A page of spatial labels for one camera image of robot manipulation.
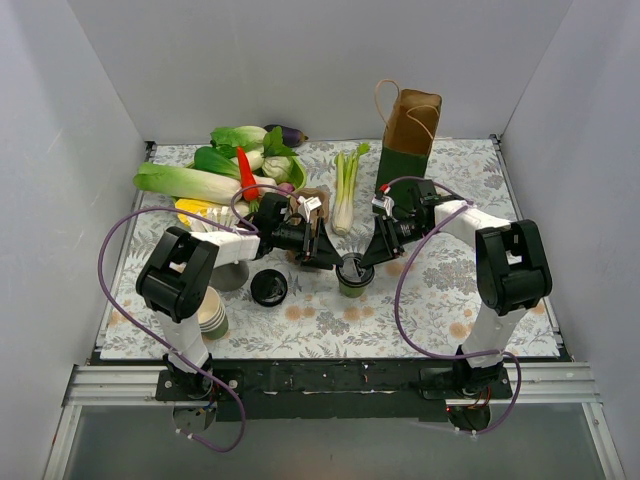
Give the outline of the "brown cardboard cup carrier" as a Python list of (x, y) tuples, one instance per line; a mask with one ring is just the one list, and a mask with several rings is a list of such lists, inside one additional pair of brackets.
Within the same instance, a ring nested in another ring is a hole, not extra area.
[(303, 197), (318, 197), (322, 201), (322, 206), (312, 213), (311, 221), (314, 222), (317, 218), (322, 218), (325, 223), (329, 221), (330, 214), (330, 192), (321, 188), (301, 188), (295, 191), (295, 196), (290, 199), (290, 212), (292, 214), (299, 214), (297, 199), (299, 196)]

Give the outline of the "stack of green paper cups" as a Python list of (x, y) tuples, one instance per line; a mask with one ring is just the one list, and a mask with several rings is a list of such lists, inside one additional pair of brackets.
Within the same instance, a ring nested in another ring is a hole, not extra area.
[(214, 288), (207, 288), (197, 319), (201, 334), (206, 339), (218, 340), (227, 333), (229, 324), (225, 306)]

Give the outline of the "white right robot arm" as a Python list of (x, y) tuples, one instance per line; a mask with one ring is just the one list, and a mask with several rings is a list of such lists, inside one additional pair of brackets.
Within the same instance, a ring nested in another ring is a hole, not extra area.
[(535, 222), (510, 222), (486, 214), (444, 186), (413, 178), (413, 208), (403, 219), (393, 216), (390, 196), (394, 181), (380, 186), (372, 204), (377, 211), (374, 233), (362, 256), (363, 268), (400, 257), (406, 244), (424, 247), (444, 232), (472, 247), (476, 284), (482, 304), (471, 333), (453, 355), (445, 356), (447, 369), (426, 369), (420, 377), (423, 390), (451, 391), (475, 397), (503, 374), (506, 346), (526, 312), (552, 290), (552, 277)]

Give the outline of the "single green paper cup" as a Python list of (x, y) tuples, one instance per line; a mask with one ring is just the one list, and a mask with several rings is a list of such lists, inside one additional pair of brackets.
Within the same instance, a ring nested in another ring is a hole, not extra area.
[(369, 284), (370, 281), (353, 283), (340, 280), (339, 291), (347, 298), (358, 298), (364, 294)]

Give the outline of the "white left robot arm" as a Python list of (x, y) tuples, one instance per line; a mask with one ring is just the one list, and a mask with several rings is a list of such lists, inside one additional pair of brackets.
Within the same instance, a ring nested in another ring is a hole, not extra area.
[(289, 206), (286, 196), (265, 194), (252, 219), (253, 231), (191, 233), (170, 227), (142, 268), (136, 292), (160, 322), (168, 343), (165, 365), (173, 384), (188, 398), (203, 399), (213, 386), (212, 358), (197, 311), (216, 268), (260, 259), (273, 249), (293, 251), (302, 265), (311, 268), (331, 270), (344, 264), (328, 237), (324, 219), (310, 221), (310, 212), (321, 206), (319, 199), (299, 201), (303, 213), (296, 224), (287, 216)]

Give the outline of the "black coffee cup lid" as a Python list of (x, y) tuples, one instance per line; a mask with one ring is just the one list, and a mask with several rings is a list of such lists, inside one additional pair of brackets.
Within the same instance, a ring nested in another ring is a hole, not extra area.
[(368, 285), (375, 277), (373, 266), (362, 266), (363, 255), (361, 253), (347, 253), (342, 257), (342, 264), (336, 267), (338, 280), (349, 287), (362, 287)]

